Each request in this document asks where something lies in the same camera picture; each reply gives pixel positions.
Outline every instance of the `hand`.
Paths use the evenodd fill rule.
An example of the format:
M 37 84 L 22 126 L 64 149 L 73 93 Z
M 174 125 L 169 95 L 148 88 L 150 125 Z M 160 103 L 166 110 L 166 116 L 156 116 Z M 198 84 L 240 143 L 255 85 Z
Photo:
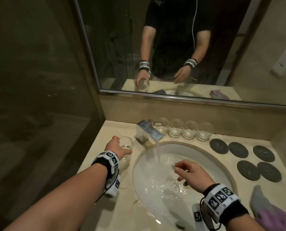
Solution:
M 186 81 L 191 74 L 191 67 L 190 66 L 184 66 L 182 67 L 175 75 L 174 75 L 174 83 L 181 83 L 183 81 Z
M 119 137 L 113 136 L 110 142 L 105 146 L 105 151 L 113 151 L 117 155 L 118 159 L 121 160 L 125 155 L 130 155 L 132 150 L 122 148 L 118 139 Z
M 143 79 L 147 80 L 147 84 L 149 85 L 149 72 L 146 70 L 140 70 L 137 75 L 137 87 L 139 87 L 139 82 Z
M 185 179 L 184 185 L 190 185 L 199 193 L 203 193 L 209 186 L 215 184 L 211 176 L 198 163 L 186 159 L 176 163 L 175 173 L 180 176 L 177 178 L 178 181 Z

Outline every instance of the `chrome faucet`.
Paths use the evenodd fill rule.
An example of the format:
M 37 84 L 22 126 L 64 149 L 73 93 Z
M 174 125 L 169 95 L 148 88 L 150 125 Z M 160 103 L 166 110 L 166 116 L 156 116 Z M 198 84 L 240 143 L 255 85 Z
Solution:
M 163 134 L 153 128 L 152 123 L 152 120 L 149 120 L 148 122 L 142 120 L 137 124 L 136 139 L 139 143 L 144 144 L 149 138 L 152 138 L 155 142 L 158 142 L 163 138 Z

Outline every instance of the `beige marble countertop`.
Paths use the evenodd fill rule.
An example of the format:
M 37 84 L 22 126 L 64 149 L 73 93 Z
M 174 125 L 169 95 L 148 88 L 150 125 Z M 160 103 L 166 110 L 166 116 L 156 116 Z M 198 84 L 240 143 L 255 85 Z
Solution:
M 242 101 L 238 93 L 230 86 L 216 86 L 216 85 L 204 85 L 204 84 L 187 84 L 179 83 L 174 84 L 173 82 L 164 82 L 164 81 L 150 81 L 148 93 L 153 93 L 159 90 L 183 90 L 188 93 L 191 93 L 193 97 L 204 97 L 211 98 L 210 91 L 212 90 L 221 90 L 221 92 L 228 96 L 230 100 Z M 127 79 L 123 88 L 123 91 L 135 91 L 135 80 Z
M 131 158 L 129 160 L 122 160 L 120 163 L 121 184 L 117 197 L 109 199 L 103 196 L 92 208 L 81 228 L 81 231 L 177 230 L 176 227 L 172 227 L 165 223 L 158 224 L 154 216 L 139 201 L 139 197 L 137 196 L 132 181 L 133 167 L 141 152 L 144 151 L 146 147 L 150 147 L 154 143 L 148 141 L 144 145 L 139 144 L 134 137 L 136 135 L 135 127 L 135 124 L 105 121 L 93 145 L 87 153 L 78 172 L 91 165 L 95 157 L 104 150 L 106 143 L 109 142 L 113 135 L 131 137 L 134 143 Z M 185 140 L 183 137 L 173 139 L 166 135 L 160 141 L 160 144 L 169 142 L 176 143 L 176 141 L 178 141 L 180 144 L 192 144 L 202 148 L 216 157 L 232 174 L 237 185 L 238 196 L 241 198 L 243 205 L 249 210 L 250 214 L 252 214 L 252 212 L 249 207 L 249 201 L 255 185 L 260 185 L 262 187 L 264 195 L 272 204 L 286 211 L 286 168 L 284 167 L 276 151 L 273 149 L 271 142 L 218 134 L 211 136 L 211 139 L 215 138 L 221 139 L 227 144 L 231 142 L 239 142 L 243 144 L 249 151 L 249 156 L 246 158 L 246 160 L 255 165 L 258 162 L 261 162 L 261 160 L 254 155 L 252 150 L 253 146 L 262 145 L 269 148 L 275 154 L 275 161 L 272 163 L 272 165 L 274 165 L 281 172 L 282 181 L 274 183 L 266 180 L 262 176 L 258 181 L 250 181 L 244 178 L 237 170 L 237 162 L 241 159 L 237 158 L 230 152 L 225 155 L 217 154 L 210 148 L 209 141 L 201 142 L 197 139 Z

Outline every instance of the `person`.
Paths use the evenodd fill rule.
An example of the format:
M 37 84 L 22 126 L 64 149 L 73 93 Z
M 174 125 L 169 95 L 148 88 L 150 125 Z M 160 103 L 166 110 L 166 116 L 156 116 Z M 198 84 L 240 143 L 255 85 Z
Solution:
M 113 136 L 105 150 L 114 152 L 119 160 L 132 153 L 119 145 L 117 136 Z M 186 180 L 189 186 L 200 193 L 215 184 L 201 166 L 188 160 L 178 162 L 175 173 L 179 175 L 179 181 Z M 107 174 L 108 170 L 102 164 L 91 165 L 31 206 L 5 231 L 78 231 L 91 207 L 103 193 Z M 227 228 L 230 231 L 264 230 L 248 214 L 233 218 Z
M 161 5 L 151 0 L 146 11 L 141 41 L 141 62 L 148 62 L 153 45 L 153 66 L 150 72 L 156 81 L 186 81 L 194 66 L 188 59 L 200 63 L 206 55 L 211 23 L 208 10 L 211 0 L 163 0 Z M 149 84 L 149 70 L 140 67 L 137 85 L 143 79 Z

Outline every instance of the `black coaster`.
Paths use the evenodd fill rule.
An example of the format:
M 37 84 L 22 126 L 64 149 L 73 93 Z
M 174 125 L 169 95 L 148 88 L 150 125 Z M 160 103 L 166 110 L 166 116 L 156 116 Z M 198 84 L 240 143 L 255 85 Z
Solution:
M 269 181 L 280 182 L 282 180 L 281 173 L 272 164 L 260 162 L 257 164 L 257 168 L 260 174 Z
M 237 163 L 237 169 L 246 179 L 257 181 L 260 179 L 260 173 L 257 167 L 246 160 L 241 160 Z
M 241 143 L 232 142 L 229 144 L 229 150 L 233 155 L 239 158 L 247 158 L 249 155 L 248 149 Z
M 227 144 L 220 139 L 210 140 L 209 145 L 216 153 L 226 154 L 229 151 Z
M 268 148 L 263 146 L 255 146 L 253 147 L 254 154 L 260 158 L 263 161 L 266 162 L 274 162 L 275 157 L 272 151 L 270 151 Z

